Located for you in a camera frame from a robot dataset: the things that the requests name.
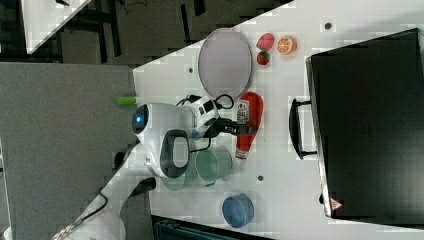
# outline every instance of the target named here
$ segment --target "green cup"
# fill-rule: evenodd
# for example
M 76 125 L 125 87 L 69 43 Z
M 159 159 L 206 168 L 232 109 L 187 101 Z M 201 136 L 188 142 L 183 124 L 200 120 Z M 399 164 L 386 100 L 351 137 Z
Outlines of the green cup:
M 195 166 L 200 178 L 206 182 L 206 187 L 209 187 L 214 185 L 216 180 L 230 174 L 233 161 L 228 150 L 219 146 L 198 152 Z
M 192 182 L 197 176 L 194 161 L 190 160 L 186 172 L 178 178 L 161 178 L 163 185 L 172 192 L 178 192 Z

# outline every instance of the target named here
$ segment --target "green marker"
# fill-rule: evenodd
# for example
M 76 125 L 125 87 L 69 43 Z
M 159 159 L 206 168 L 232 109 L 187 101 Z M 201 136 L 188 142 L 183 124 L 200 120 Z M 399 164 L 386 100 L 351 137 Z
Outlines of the green marker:
M 134 105 L 141 104 L 141 97 L 118 97 L 118 105 Z

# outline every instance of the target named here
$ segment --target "gray round tray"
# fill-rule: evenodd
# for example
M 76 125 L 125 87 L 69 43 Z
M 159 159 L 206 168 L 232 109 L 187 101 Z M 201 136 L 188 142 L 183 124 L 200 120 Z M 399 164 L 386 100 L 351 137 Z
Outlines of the gray round tray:
M 237 98 L 246 91 L 251 72 L 252 57 L 243 35 L 221 28 L 206 38 L 199 55 L 199 77 L 209 95 Z

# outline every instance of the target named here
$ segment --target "red warning label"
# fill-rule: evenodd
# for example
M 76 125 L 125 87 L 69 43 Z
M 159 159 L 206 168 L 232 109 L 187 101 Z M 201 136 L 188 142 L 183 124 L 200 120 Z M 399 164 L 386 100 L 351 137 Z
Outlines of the red warning label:
M 343 207 L 343 204 L 334 200 L 333 198 L 330 198 L 330 203 L 331 203 L 331 209 L 333 209 L 333 211 L 336 211 L 337 209 Z

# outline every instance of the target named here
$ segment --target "strawberry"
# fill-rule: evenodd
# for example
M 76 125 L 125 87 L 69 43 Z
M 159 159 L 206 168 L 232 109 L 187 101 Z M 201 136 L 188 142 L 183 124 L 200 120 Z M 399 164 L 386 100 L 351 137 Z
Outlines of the strawberry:
M 271 33 L 262 35 L 258 43 L 256 43 L 256 47 L 264 52 L 268 52 L 272 48 L 272 45 L 274 45 L 274 36 Z
M 267 52 L 260 52 L 258 53 L 258 57 L 256 58 L 256 61 L 259 65 L 267 65 L 269 63 L 269 54 Z

